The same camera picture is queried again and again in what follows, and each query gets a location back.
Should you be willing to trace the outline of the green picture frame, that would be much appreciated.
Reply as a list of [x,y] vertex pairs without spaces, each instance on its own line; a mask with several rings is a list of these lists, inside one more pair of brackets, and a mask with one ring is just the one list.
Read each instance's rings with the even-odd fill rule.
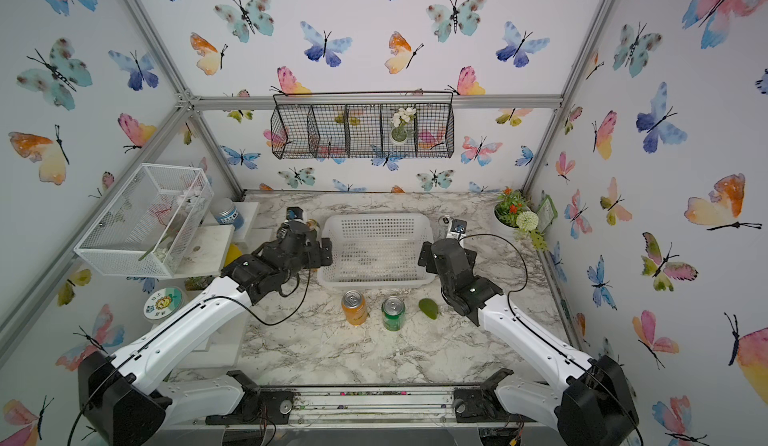
[[541,199],[536,214],[539,219],[537,231],[541,234],[544,234],[558,217],[558,212],[554,206],[554,202],[549,195],[545,195]]

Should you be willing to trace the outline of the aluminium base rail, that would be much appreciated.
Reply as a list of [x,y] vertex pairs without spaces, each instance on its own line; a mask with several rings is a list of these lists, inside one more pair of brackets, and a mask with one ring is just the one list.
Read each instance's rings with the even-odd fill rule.
[[562,393],[510,377],[500,383],[449,386],[259,387],[232,377],[163,383],[151,393],[166,426],[202,420],[208,425],[332,426],[441,425],[536,422],[564,433],[569,426],[605,432],[621,414],[601,411],[600,397],[573,384]]

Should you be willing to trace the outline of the yellow bottle on shelf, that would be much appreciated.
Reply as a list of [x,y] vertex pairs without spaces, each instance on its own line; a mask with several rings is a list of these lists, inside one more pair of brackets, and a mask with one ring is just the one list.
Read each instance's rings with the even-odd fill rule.
[[243,253],[236,244],[231,244],[227,251],[223,266],[226,267],[237,260]]

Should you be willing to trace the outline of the green soda can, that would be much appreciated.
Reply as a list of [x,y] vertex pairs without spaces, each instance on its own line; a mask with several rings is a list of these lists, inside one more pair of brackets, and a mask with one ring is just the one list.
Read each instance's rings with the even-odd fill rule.
[[388,297],[382,307],[383,325],[391,332],[399,331],[403,327],[405,319],[405,303],[398,297]]

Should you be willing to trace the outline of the round lidded snack jar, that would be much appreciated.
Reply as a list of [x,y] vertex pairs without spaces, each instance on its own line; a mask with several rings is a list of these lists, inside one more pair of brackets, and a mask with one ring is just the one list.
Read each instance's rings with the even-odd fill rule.
[[143,306],[143,314],[150,323],[159,323],[176,314],[185,305],[185,293],[175,287],[154,291]]

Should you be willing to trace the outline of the small white flower vase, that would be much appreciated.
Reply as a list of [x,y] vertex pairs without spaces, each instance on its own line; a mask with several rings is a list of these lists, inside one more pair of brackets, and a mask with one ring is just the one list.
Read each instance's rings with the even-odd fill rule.
[[390,141],[401,145],[412,140],[415,133],[417,110],[415,107],[400,107],[390,119]]

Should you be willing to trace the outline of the orange soda can front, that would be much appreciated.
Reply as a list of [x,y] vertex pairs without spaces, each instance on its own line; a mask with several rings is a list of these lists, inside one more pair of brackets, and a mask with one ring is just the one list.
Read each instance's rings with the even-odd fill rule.
[[347,291],[342,297],[341,305],[349,324],[360,326],[366,322],[368,317],[367,304],[360,291]]

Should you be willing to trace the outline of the blue grey can on shelf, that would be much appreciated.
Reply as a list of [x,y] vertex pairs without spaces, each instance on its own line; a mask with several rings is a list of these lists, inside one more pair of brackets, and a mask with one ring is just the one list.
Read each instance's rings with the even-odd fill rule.
[[245,224],[235,203],[226,197],[215,199],[211,203],[210,213],[219,225],[232,225],[235,230],[239,230]]

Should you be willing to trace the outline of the green leaf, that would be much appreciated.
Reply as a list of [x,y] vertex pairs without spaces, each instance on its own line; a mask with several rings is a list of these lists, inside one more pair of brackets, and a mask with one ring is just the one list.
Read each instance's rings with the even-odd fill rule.
[[440,314],[438,304],[429,298],[423,298],[418,302],[419,310],[431,320],[437,320]]

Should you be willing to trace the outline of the white potted flower plant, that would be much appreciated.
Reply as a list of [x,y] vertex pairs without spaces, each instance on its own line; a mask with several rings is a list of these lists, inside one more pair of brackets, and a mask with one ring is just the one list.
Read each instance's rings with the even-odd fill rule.
[[548,245],[539,231],[539,216],[534,213],[519,190],[506,188],[493,208],[492,232],[509,240],[514,246],[530,244],[537,251]]

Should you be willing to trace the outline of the white tiered shelf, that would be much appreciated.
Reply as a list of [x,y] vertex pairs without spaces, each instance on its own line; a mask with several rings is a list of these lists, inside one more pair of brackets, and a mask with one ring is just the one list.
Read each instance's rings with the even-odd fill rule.
[[[242,202],[236,206],[245,221],[244,226],[239,230],[235,230],[231,226],[219,225],[212,215],[207,215],[202,225],[196,230],[194,238],[184,253],[175,273],[177,279],[189,280],[198,277],[216,276],[224,267],[223,263],[229,246],[231,244],[241,247],[247,245],[246,236],[250,233],[257,217],[259,204],[256,202]],[[157,286],[151,294],[158,289],[167,287],[181,289],[185,293],[185,305],[190,303],[196,296],[195,292],[189,290],[184,285]],[[153,327],[157,327],[162,322],[151,324]],[[207,339],[199,343],[177,367],[179,369],[234,368],[241,351],[246,325],[246,314],[241,314],[230,320]]]

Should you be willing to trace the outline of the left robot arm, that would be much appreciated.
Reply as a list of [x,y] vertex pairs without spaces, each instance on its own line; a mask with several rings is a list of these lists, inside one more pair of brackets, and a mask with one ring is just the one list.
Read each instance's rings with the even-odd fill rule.
[[270,423],[259,386],[240,371],[187,386],[165,378],[214,332],[300,272],[332,263],[330,239],[301,220],[284,222],[275,240],[234,260],[156,329],[112,354],[86,357],[78,368],[80,417],[109,445],[143,445],[164,428],[197,419],[214,426]]

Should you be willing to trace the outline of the white mesh box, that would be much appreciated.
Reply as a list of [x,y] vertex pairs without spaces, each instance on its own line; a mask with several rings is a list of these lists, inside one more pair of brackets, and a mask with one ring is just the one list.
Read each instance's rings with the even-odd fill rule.
[[171,279],[213,197],[201,168],[144,163],[74,252],[103,276]]

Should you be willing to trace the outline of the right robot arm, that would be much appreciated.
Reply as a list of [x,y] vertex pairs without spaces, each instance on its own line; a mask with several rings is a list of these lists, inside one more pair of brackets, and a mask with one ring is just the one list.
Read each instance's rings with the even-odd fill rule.
[[621,366],[571,347],[473,271],[474,253],[456,239],[422,246],[418,263],[440,280],[441,295],[459,315],[496,336],[544,379],[507,378],[495,386],[498,403],[557,431],[567,445],[621,445],[639,431],[639,417]]

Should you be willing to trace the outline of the white plastic perforated basket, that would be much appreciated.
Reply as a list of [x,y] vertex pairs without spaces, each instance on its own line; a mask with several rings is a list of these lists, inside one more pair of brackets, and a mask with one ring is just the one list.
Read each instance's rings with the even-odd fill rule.
[[335,215],[325,221],[322,237],[332,245],[332,264],[317,273],[326,288],[406,289],[435,279],[418,264],[423,244],[433,240],[422,214]]

